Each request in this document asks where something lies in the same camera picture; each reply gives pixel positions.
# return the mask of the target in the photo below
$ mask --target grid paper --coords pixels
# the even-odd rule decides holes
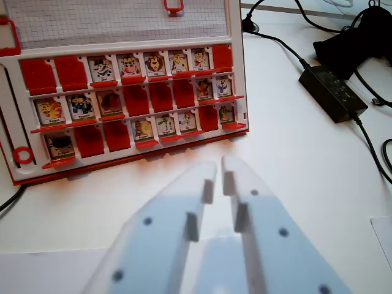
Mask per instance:
[[[22,49],[227,35],[225,0],[185,0],[180,17],[169,17],[163,0],[5,2]]]

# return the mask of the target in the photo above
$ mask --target white table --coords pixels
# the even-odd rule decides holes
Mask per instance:
[[[346,24],[312,19],[334,29]],[[301,15],[258,10],[254,20],[261,32],[282,38],[312,64],[313,41],[330,36],[309,27]],[[246,35],[244,54],[247,135],[28,187],[0,221],[0,253],[108,247],[120,226],[165,183],[201,160],[220,164],[222,155],[235,154],[268,183],[353,293],[390,293],[392,272],[369,218],[392,214],[392,189],[360,131],[354,123],[329,119],[298,82],[297,60],[276,42]],[[360,71],[390,97],[390,68],[369,61]],[[372,106],[372,96],[355,77],[349,85],[369,106],[361,120],[379,151],[392,137],[392,109]],[[2,203],[15,188],[2,159],[1,165]],[[203,239],[236,235],[229,199],[221,191],[218,180],[214,204],[205,210]]]
[[[345,0],[332,0],[335,3],[342,5],[349,5],[350,3]],[[241,0],[242,4],[255,4],[257,0]],[[358,15],[362,10],[369,7],[369,0],[353,0],[353,6],[351,7],[338,7],[324,0],[300,0],[300,3],[304,10],[309,12],[321,12],[321,13],[333,13],[337,15]],[[278,9],[296,9],[298,6],[294,0],[265,0],[260,4],[262,9],[267,10],[278,10]],[[389,12],[392,12],[392,0],[381,0],[381,7],[385,8]]]

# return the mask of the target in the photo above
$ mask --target red plastic frame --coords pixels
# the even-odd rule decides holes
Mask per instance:
[[[164,0],[165,9],[167,11],[169,11],[170,13],[180,12],[180,11],[182,11],[184,9],[184,3],[183,3],[183,0],[179,0],[179,2],[181,4],[181,7],[167,7],[167,1]]]
[[[13,34],[13,39],[15,41],[15,47],[14,48],[5,47],[5,48],[0,49],[0,57],[12,56],[12,55],[20,55],[20,53],[21,53],[19,39],[18,39],[18,34],[17,34],[17,29],[15,28],[15,23],[13,23],[12,20],[8,20],[8,19],[2,20],[2,19],[0,19],[0,25],[1,26],[8,25],[8,24],[10,24],[11,28],[12,28],[12,34]]]

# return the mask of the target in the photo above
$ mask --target red ring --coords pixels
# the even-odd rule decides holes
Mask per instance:
[[[20,159],[19,152],[20,151],[27,151],[29,153],[29,158],[27,159]],[[15,149],[12,153],[14,161],[18,162],[19,164],[29,164],[32,162],[32,159],[34,158],[34,155],[32,153],[32,150],[28,147],[25,146],[20,146],[17,149]]]

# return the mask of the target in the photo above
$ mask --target cartoon character picture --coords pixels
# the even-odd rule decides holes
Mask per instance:
[[[88,57],[87,60],[94,82],[112,81],[115,79],[111,62],[104,56]]]
[[[37,99],[34,103],[41,125],[59,124],[66,120],[60,102],[54,98]]]
[[[117,55],[117,61],[120,76],[131,77],[141,74],[139,60],[132,55]]]
[[[94,117],[91,99],[84,94],[68,95],[66,97],[69,113],[73,121]]]
[[[196,117],[189,110],[178,114],[179,130],[183,132],[190,132],[196,130]]]
[[[66,135],[65,132],[45,135],[45,141],[52,159],[60,159],[75,154],[71,137]]]
[[[188,70],[187,56],[182,51],[169,51],[169,61],[172,74]]]
[[[132,123],[132,126],[135,135],[135,142],[153,138],[153,127],[149,121],[135,121]]]
[[[234,107],[232,104],[226,104],[220,107],[219,119],[221,124],[234,121]]]
[[[158,52],[146,53],[145,64],[147,76],[156,77],[159,75],[166,75],[164,59],[158,54]]]
[[[158,136],[164,137],[176,133],[174,119],[170,115],[162,115],[155,120],[158,128]]]
[[[196,80],[197,100],[212,99],[212,83],[208,78]]]
[[[232,94],[232,82],[226,76],[216,77],[216,89],[218,97],[230,96]]]
[[[194,70],[209,69],[208,53],[204,49],[192,49],[191,52]]]
[[[117,115],[123,113],[121,108],[120,96],[113,92],[101,91],[96,92],[99,104],[100,114],[102,116]]]

